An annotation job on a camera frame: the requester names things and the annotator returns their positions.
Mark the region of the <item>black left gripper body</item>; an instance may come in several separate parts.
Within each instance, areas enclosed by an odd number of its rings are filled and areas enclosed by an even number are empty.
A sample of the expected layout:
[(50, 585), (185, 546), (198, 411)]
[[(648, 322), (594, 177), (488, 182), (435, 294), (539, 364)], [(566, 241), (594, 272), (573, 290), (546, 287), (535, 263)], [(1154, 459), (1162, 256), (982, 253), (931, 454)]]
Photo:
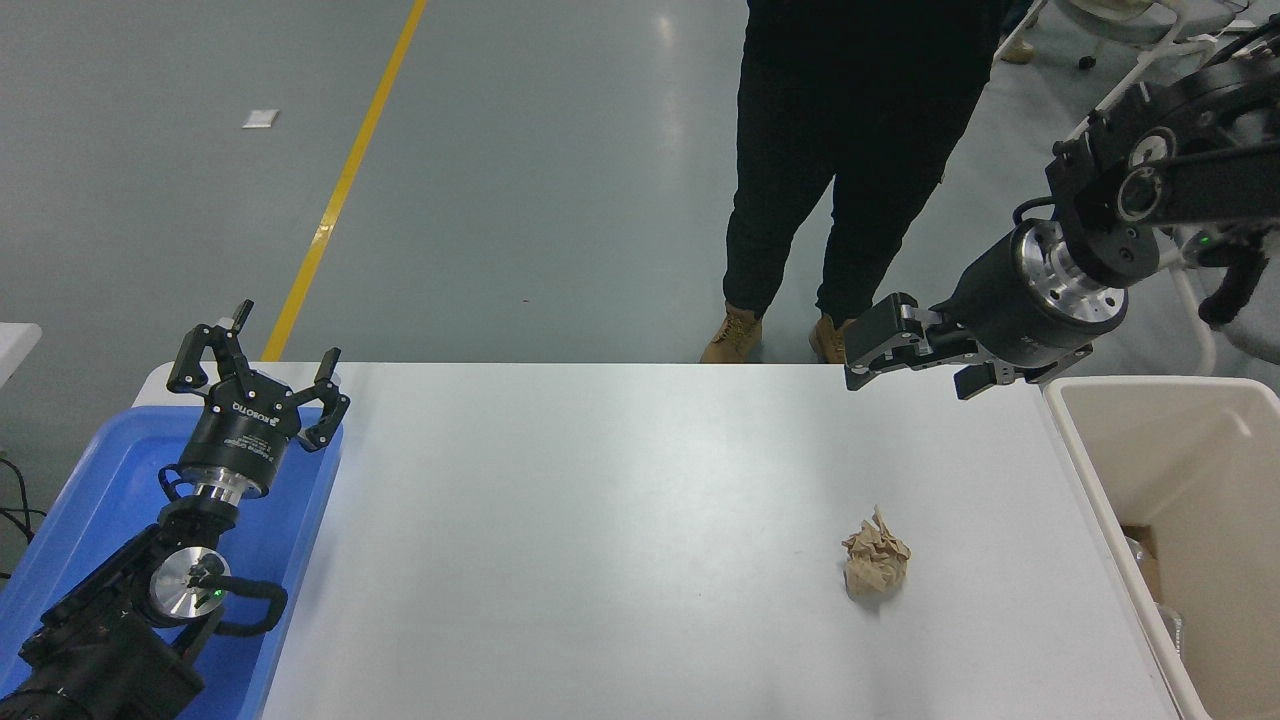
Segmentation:
[(180, 455), (180, 483), (269, 495), (301, 428), (297, 407), (285, 404), (291, 395), (289, 386), (260, 372), (214, 384)]

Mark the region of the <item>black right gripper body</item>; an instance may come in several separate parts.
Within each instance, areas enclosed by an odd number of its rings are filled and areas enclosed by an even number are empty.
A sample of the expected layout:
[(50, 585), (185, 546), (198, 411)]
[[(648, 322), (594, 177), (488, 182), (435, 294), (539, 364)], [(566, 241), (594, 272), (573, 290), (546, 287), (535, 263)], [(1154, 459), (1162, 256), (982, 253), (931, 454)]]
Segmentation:
[(1038, 231), (1012, 231), (983, 252), (933, 310), (964, 327), (1024, 380), (1052, 375), (1094, 342), (1096, 324), (1066, 313), (1051, 293)]

